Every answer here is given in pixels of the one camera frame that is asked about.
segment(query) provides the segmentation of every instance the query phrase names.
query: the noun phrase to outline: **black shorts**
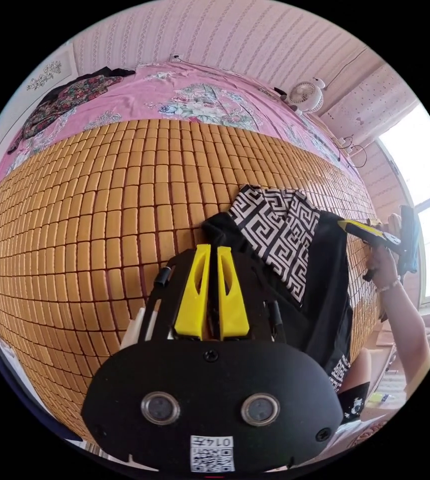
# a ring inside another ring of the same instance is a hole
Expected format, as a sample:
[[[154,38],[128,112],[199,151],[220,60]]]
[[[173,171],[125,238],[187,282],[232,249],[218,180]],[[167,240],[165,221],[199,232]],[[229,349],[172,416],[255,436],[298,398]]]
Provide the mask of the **black shorts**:
[[[343,410],[342,425],[360,418],[361,411],[365,406],[369,387],[370,382],[362,383],[338,395],[338,400]]]

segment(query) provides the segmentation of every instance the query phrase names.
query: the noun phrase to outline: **curtain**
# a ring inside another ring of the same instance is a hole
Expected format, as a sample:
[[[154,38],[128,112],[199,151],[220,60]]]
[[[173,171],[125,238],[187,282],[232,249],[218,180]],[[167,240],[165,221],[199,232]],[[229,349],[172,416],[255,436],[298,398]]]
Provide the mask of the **curtain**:
[[[405,81],[384,64],[321,116],[339,139],[353,137],[366,147],[389,130],[419,101]]]

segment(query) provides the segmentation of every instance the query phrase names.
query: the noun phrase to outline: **white fan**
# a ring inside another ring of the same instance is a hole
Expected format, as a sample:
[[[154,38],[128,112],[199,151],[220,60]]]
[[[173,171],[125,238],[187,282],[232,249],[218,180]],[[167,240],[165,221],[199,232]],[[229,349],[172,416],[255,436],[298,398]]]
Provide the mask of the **white fan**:
[[[325,82],[319,78],[313,78],[313,81],[302,81],[292,88],[288,96],[290,108],[297,114],[303,112],[313,113],[320,110],[323,105],[323,92]]]

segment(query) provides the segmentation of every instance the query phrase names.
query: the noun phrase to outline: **bamboo mat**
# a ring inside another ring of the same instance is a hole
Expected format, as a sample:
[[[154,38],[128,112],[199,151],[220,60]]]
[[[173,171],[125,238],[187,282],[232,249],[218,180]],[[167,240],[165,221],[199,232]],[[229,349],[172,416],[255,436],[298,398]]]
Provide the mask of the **bamboo mat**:
[[[1,182],[0,336],[46,406],[86,440],[80,408],[91,377],[118,351],[158,269],[202,242],[198,225],[227,210],[246,183],[302,189],[345,218],[375,217],[364,186],[316,155],[251,131],[177,120],[82,132]],[[348,255],[353,359],[377,309],[361,278],[360,240],[349,237]]]

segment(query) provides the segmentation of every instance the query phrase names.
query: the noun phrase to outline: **window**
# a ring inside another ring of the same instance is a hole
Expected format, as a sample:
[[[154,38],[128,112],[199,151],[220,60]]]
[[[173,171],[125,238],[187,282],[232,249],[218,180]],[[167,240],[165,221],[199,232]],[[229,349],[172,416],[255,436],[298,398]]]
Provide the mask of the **window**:
[[[379,142],[398,168],[415,210],[419,211],[420,256],[424,259],[420,269],[424,278],[422,303],[430,302],[430,116],[418,105],[380,135]]]

